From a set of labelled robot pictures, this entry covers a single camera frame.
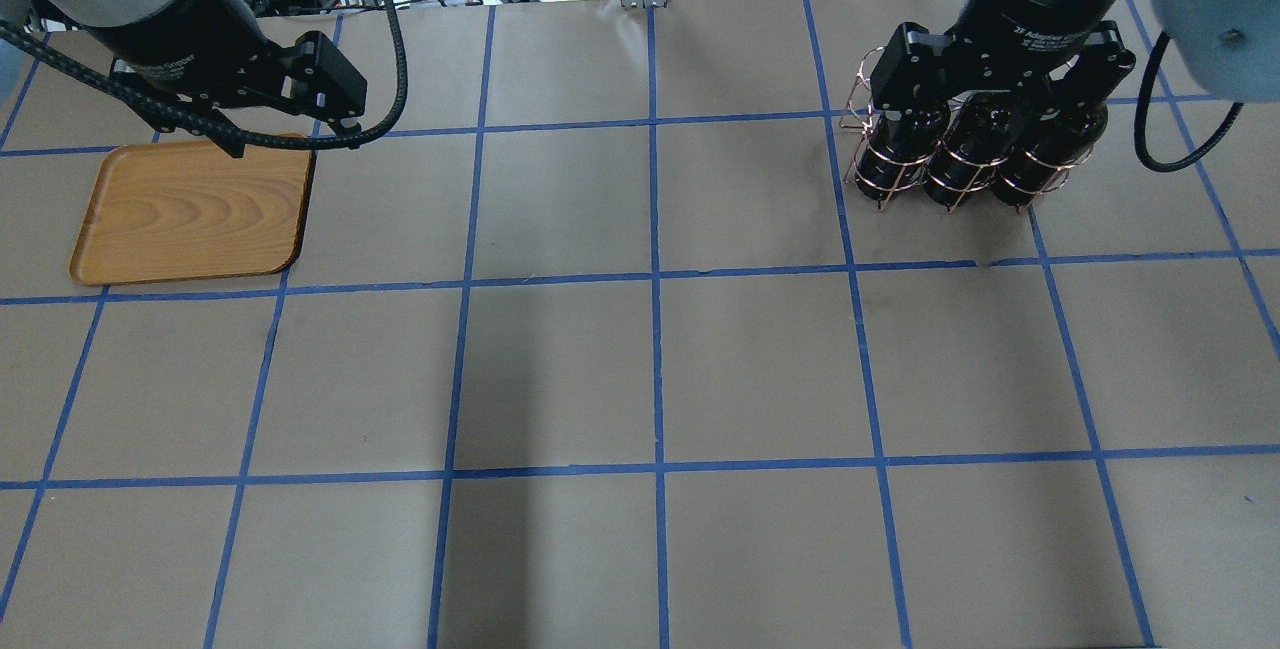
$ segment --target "wooden cutting board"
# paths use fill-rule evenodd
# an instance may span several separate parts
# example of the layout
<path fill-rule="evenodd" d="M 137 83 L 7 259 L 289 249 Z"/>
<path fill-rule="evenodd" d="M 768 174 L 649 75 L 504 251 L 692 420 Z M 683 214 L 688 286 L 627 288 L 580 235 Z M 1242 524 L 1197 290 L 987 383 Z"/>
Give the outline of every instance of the wooden cutting board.
<path fill-rule="evenodd" d="M 209 140 L 138 143 L 104 160 L 81 227 L 77 284 L 137 284 L 283 271 L 297 259 L 315 152 Z"/>

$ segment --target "black cable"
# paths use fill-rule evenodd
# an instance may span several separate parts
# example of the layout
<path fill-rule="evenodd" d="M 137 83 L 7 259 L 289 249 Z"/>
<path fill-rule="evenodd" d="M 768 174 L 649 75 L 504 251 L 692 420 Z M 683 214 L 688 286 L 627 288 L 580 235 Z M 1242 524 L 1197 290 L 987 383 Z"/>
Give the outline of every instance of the black cable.
<path fill-rule="evenodd" d="M 1244 108 L 1242 102 L 1234 102 L 1229 110 L 1226 110 L 1226 116 L 1222 119 L 1222 124 L 1217 125 L 1210 138 L 1192 154 L 1185 157 L 1180 157 L 1178 161 L 1161 163 L 1156 161 L 1156 157 L 1151 156 L 1147 148 L 1147 110 L 1151 108 L 1151 92 L 1156 86 L 1156 72 L 1160 70 L 1160 61 L 1165 58 L 1165 49 L 1169 47 L 1169 35 L 1161 31 L 1160 37 L 1156 38 L 1156 45 L 1151 49 L 1151 58 L 1147 58 L 1147 69 L 1142 72 L 1142 84 L 1138 87 L 1138 108 L 1133 116 L 1133 148 L 1138 152 L 1138 161 L 1143 166 L 1152 172 L 1161 172 L 1161 174 L 1167 174 L 1167 172 L 1178 172 L 1180 169 L 1187 169 L 1193 163 L 1198 163 L 1204 157 L 1204 154 L 1210 154 L 1213 147 L 1235 124 L 1235 116 L 1240 115 L 1240 110 Z"/>
<path fill-rule="evenodd" d="M 357 131 L 355 134 L 307 140 L 275 137 L 274 134 L 259 133 L 259 131 L 244 131 L 229 122 L 209 119 L 209 116 L 201 116 L 195 111 L 186 110 L 186 108 L 175 106 L 173 102 L 159 101 L 159 99 L 152 99 L 146 93 L 137 92 L 137 90 L 124 87 L 119 81 L 99 74 L 99 72 L 84 67 L 81 61 L 73 60 L 73 58 L 64 55 L 64 52 L 56 51 L 56 49 L 45 47 L 44 44 L 37 42 L 36 38 L 24 33 L 24 31 L 15 28 L 14 24 L 9 24 L 8 20 L 0 20 L 0 38 L 22 49 L 23 52 L 37 58 L 37 60 L 45 61 L 45 64 L 54 67 L 54 69 L 63 72 L 63 74 L 69 76 L 72 79 L 81 81 L 83 84 L 90 84 L 90 87 L 100 90 L 102 93 L 109 93 L 109 96 L 119 99 L 119 101 L 132 106 L 136 111 L 143 113 L 143 115 L 152 115 L 157 119 L 172 122 L 173 125 L 178 125 L 182 129 L 192 131 L 196 134 L 206 134 L 215 140 L 224 140 L 224 142 L 243 142 L 257 147 L 292 148 L 292 151 L 306 152 L 317 151 L 317 148 L 356 148 L 362 143 L 372 142 L 372 140 L 387 134 L 404 111 L 404 105 L 408 102 L 408 61 L 404 55 L 404 38 L 401 33 L 399 17 L 396 15 L 396 6 L 388 3 L 385 10 L 388 28 L 392 35 L 392 47 L 396 52 L 396 99 L 387 116 L 378 124 L 371 125 L 371 128 Z"/>

